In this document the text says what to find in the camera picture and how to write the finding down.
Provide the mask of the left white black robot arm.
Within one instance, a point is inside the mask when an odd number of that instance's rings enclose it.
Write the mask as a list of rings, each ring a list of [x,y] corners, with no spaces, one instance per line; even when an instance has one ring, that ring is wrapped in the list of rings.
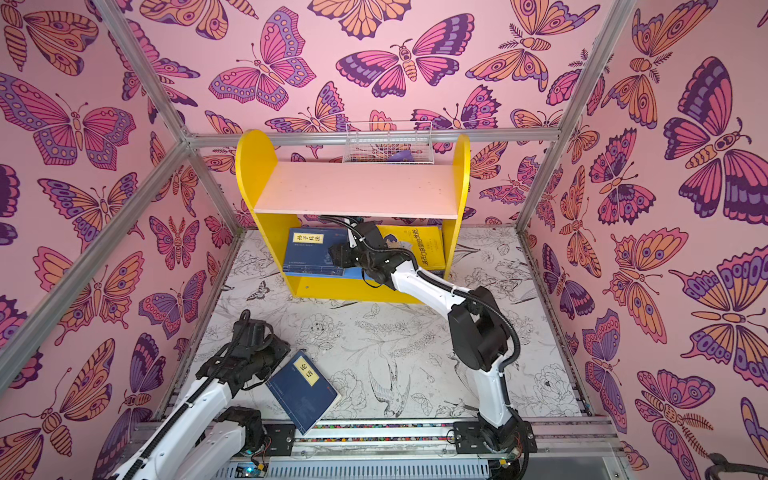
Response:
[[[232,401],[265,384],[290,351],[271,324],[243,310],[231,340],[203,363],[170,416],[111,477],[211,479],[232,457],[261,453],[267,442],[261,412]]]

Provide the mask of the navy book bottom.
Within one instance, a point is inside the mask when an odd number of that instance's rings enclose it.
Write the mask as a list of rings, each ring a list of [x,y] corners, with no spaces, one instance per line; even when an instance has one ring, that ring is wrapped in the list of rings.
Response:
[[[313,429],[341,398],[304,349],[273,374],[266,386],[301,435]]]

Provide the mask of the yellow cartoon book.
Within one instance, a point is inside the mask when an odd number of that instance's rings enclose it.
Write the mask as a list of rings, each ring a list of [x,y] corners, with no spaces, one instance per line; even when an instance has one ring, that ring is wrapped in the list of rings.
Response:
[[[388,248],[410,250],[420,267],[436,272],[446,268],[443,237],[437,226],[378,227]]]

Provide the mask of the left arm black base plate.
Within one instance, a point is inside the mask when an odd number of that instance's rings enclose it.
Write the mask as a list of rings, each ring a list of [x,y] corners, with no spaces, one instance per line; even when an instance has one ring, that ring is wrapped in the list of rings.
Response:
[[[263,430],[260,456],[289,457],[292,454],[296,437],[296,427],[292,423],[266,423]]]

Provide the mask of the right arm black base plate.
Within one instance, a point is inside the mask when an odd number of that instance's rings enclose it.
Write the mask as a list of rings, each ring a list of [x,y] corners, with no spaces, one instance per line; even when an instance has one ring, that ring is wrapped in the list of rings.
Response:
[[[452,425],[454,445],[459,454],[520,455],[538,452],[530,422],[511,418],[500,427],[476,421],[457,421]]]

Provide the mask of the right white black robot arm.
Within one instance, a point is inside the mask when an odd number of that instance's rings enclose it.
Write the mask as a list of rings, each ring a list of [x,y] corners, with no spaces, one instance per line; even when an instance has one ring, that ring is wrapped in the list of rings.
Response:
[[[485,287],[457,286],[422,268],[411,250],[390,247],[379,226],[360,217],[322,215],[347,230],[348,240],[329,248],[334,265],[358,267],[365,281],[409,295],[447,321],[452,350],[473,373],[479,398],[479,436],[491,452],[515,466],[498,466],[493,479],[522,479],[535,451],[531,424],[512,405],[505,369],[521,354],[517,331]]]

